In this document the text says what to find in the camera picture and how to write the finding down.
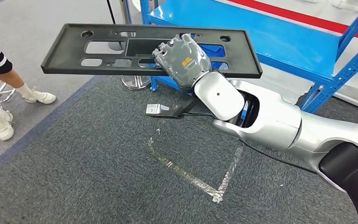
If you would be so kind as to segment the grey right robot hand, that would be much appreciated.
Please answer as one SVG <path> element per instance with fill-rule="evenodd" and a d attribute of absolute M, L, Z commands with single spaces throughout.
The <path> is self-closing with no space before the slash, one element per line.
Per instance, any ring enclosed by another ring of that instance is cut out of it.
<path fill-rule="evenodd" d="M 176 35 L 160 43 L 152 55 L 176 85 L 184 92 L 193 91 L 196 81 L 212 70 L 209 57 L 190 33 Z"/>

